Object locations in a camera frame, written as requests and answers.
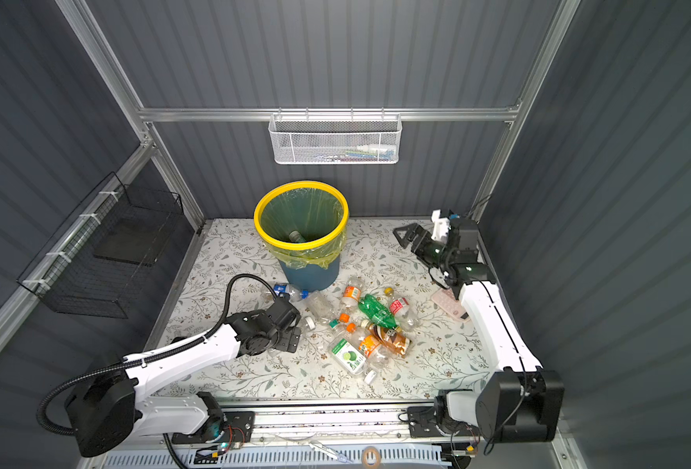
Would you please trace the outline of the blue label water bottle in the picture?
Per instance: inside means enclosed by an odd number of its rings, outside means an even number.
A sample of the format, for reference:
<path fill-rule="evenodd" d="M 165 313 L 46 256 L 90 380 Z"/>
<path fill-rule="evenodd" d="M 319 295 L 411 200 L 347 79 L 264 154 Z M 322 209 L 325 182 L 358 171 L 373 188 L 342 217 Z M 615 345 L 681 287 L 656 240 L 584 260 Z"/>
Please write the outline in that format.
<path fill-rule="evenodd" d="M 301 289 L 290 283 L 276 283 L 276 285 L 273 285 L 273 290 L 277 296 L 287 295 L 290 301 L 294 302 L 302 301 L 309 296 L 308 290 Z"/>

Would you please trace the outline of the pink label clear bottle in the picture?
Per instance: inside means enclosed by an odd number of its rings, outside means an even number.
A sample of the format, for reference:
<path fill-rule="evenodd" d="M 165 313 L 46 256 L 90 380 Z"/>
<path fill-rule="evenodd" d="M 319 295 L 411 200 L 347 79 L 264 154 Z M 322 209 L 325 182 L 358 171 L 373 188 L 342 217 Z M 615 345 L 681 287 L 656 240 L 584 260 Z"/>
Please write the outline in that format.
<path fill-rule="evenodd" d="M 384 297 L 388 303 L 388 310 L 405 330 L 412 330 L 420 325 L 415 308 L 411 306 L 407 297 L 394 287 L 384 289 Z"/>

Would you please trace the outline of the brown tea bottle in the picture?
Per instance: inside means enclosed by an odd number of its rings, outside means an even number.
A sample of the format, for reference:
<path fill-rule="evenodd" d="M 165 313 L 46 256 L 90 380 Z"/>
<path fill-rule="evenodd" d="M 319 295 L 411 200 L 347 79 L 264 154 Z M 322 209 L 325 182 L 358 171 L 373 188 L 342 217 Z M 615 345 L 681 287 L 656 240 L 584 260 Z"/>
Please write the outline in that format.
<path fill-rule="evenodd" d="M 370 320 L 362 320 L 361 326 L 366 328 L 370 334 L 374 335 L 380 343 L 384 344 L 390 352 L 400 356 L 406 357 L 410 351 L 412 340 L 406 336 L 400 328 L 386 328 L 379 326 Z"/>

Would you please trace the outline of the green label clear bottle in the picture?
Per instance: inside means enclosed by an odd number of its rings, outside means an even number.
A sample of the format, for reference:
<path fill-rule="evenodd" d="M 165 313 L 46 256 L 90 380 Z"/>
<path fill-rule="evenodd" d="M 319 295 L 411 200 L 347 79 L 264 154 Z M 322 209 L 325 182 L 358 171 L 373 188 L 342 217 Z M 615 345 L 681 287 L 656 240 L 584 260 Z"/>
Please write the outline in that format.
<path fill-rule="evenodd" d="M 299 231 L 290 232 L 289 239 L 294 243 L 306 243 L 305 237 Z"/>

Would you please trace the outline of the green plastic bottle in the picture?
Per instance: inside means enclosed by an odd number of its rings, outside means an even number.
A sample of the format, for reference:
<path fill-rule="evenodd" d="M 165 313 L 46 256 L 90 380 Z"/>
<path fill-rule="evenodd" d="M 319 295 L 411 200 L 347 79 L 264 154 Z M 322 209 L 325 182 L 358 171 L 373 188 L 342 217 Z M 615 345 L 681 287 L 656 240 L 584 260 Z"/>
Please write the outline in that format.
<path fill-rule="evenodd" d="M 372 294 L 364 295 L 359 301 L 358 307 L 373 324 L 383 328 L 398 330 L 398 322 L 394 315 L 384 304 L 380 303 L 376 296 Z"/>

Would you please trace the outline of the tape roll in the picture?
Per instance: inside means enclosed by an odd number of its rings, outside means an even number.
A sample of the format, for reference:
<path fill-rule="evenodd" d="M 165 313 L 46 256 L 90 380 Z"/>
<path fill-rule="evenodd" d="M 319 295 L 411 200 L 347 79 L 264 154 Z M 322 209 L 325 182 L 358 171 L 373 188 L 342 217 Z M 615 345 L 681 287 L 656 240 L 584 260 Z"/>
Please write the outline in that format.
<path fill-rule="evenodd" d="M 366 447 L 361 455 L 362 466 L 365 469 L 379 469 L 382 465 L 382 456 L 376 447 Z"/>

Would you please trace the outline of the clear crushed bottle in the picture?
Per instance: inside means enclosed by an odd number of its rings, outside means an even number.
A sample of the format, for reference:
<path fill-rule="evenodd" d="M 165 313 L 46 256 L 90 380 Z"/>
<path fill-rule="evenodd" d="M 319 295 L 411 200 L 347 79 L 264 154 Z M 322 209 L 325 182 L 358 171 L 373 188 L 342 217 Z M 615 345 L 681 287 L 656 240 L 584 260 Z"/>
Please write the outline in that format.
<path fill-rule="evenodd" d="M 307 310 L 320 324 L 337 319 L 337 308 L 322 291 L 312 291 L 304 299 Z"/>

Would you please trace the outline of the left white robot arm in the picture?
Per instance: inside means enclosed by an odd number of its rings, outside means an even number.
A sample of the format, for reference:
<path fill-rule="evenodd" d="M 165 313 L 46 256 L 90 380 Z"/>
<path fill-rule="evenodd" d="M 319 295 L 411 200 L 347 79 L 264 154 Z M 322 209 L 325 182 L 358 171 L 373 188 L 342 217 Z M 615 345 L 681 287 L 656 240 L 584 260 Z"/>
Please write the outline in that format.
<path fill-rule="evenodd" d="M 45 431 L 77 441 L 91 458 L 142 437 L 172 436 L 190 443 L 229 444 L 241 433 L 208 392 L 159 398 L 157 392 L 196 371 L 269 350 L 294 353 L 302 314 L 290 294 L 274 292 L 265 309 L 231 313 L 230 290 L 218 321 L 208 330 L 163 348 L 114 356 L 52 389 L 39 403 L 36 421 Z"/>

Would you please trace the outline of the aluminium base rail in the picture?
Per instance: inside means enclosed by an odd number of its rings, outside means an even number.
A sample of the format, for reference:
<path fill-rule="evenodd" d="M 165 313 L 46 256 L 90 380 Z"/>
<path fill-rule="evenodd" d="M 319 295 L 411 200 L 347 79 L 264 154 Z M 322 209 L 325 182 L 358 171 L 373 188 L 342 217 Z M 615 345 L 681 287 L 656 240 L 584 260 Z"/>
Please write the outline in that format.
<path fill-rule="evenodd" d="M 215 403 L 234 428 L 241 428 L 246 441 L 257 438 L 290 438 L 294 434 L 317 434 L 341 439 L 367 438 L 368 433 L 388 433 L 394 438 L 487 439 L 494 428 L 478 421 L 471 424 L 460 416 L 449 416 L 445 404 L 429 401 L 316 403 Z M 552 412 L 538 412 L 535 403 L 525 401 L 514 417 L 495 437 L 496 444 L 550 442 L 556 435 L 558 418 Z"/>

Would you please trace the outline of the floral table mat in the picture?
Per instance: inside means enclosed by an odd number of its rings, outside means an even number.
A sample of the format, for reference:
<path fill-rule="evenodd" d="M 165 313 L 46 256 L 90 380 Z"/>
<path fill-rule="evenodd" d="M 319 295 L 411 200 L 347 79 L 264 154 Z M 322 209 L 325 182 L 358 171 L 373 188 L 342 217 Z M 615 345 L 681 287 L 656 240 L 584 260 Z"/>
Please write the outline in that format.
<path fill-rule="evenodd" d="M 427 269 L 392 231 L 404 219 L 352 218 L 347 225 L 341 269 L 325 292 L 339 304 L 346 282 L 362 279 L 367 292 L 381 296 L 387 287 L 407 297 L 419 325 L 409 332 L 412 345 L 404 359 L 395 359 L 375 381 L 351 376 L 327 345 L 324 326 L 305 331 L 296 353 L 266 352 L 196 371 L 161 390 L 179 397 L 211 392 L 222 401 L 430 400 L 442 389 L 480 385 L 490 366 L 471 322 L 458 322 L 431 297 L 439 290 Z M 150 348 L 169 344 L 212 326 L 219 316 L 226 285 L 233 275 L 252 273 L 274 285 L 285 281 L 282 268 L 266 249 L 249 219 L 216 219 L 200 236 L 178 283 L 172 310 L 160 316 L 148 340 Z"/>

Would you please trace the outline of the teal bin yellow rim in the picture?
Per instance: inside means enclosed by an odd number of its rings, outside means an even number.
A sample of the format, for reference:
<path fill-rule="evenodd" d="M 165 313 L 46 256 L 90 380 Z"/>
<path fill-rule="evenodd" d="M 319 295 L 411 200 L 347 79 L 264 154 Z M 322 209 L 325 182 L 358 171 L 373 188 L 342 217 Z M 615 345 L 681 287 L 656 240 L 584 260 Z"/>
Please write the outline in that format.
<path fill-rule="evenodd" d="M 287 281 L 317 291 L 339 275 L 349 215 L 348 202 L 335 187 L 297 181 L 268 192 L 257 203 L 253 222 Z"/>

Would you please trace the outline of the lime label clear bottle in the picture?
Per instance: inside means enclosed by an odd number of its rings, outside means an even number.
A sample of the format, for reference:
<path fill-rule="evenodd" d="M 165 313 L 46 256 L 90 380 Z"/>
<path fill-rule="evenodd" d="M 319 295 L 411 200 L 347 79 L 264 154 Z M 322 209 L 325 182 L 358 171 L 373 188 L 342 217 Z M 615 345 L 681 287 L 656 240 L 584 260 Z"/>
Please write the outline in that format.
<path fill-rule="evenodd" d="M 366 384 L 371 384 L 377 376 L 366 357 L 358 351 L 351 334 L 348 337 L 330 339 L 327 353 L 350 375 L 360 376 Z"/>

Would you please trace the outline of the orange label bottle near lime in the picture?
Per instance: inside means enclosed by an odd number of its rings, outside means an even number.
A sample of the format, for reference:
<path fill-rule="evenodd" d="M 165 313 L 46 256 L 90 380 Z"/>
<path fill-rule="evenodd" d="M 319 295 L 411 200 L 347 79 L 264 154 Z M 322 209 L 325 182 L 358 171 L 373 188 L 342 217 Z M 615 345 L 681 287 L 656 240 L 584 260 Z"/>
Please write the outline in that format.
<path fill-rule="evenodd" d="M 352 339 L 358 349 L 372 367 L 384 369 L 390 365 L 390 355 L 380 339 L 370 330 L 357 326 L 351 332 Z"/>

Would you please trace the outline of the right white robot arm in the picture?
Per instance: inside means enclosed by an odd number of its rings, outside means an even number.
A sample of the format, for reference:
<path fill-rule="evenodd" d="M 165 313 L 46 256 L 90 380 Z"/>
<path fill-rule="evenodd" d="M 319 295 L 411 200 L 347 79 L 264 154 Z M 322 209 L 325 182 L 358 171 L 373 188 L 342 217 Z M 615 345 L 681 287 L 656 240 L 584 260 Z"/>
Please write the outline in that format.
<path fill-rule="evenodd" d="M 500 444 L 554 440 L 564 382 L 541 365 L 522 339 L 478 223 L 450 210 L 433 211 L 431 222 L 432 229 L 411 223 L 393 234 L 427 267 L 433 282 L 460 303 L 486 353 L 489 374 L 474 388 L 439 391 L 431 416 L 411 410 L 414 437 L 468 431 L 485 441 L 486 451 Z"/>

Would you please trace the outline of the orange label small bottle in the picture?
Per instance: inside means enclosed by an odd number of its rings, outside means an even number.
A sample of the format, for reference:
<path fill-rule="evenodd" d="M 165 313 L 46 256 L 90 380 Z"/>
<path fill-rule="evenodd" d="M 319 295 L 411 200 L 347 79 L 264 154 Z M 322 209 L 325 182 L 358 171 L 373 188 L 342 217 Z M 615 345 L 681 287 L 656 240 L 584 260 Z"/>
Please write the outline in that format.
<path fill-rule="evenodd" d="M 356 307 L 364 294 L 364 283 L 360 277 L 352 276 L 346 283 L 341 297 L 341 304 L 345 308 Z"/>

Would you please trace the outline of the white tube in basket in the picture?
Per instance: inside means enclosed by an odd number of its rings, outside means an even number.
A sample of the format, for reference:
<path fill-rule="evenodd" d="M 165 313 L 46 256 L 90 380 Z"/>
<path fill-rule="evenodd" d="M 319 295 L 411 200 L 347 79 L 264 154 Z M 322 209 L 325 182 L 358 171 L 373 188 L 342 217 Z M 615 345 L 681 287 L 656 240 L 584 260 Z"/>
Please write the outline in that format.
<path fill-rule="evenodd" d="M 387 144 L 368 144 L 357 146 L 356 151 L 360 152 L 361 154 L 366 154 L 366 156 L 369 156 L 369 158 L 390 159 L 396 155 L 397 146 Z"/>

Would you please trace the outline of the orange cap clear bottle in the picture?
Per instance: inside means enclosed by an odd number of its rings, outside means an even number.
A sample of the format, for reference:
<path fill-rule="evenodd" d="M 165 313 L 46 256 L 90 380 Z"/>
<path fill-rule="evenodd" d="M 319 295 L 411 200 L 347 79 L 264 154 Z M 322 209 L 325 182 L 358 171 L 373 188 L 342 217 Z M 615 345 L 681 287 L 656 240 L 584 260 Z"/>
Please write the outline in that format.
<path fill-rule="evenodd" d="M 331 340 L 348 337 L 355 332 L 357 324 L 352 320 L 351 314 L 341 313 L 335 320 L 329 323 Z"/>

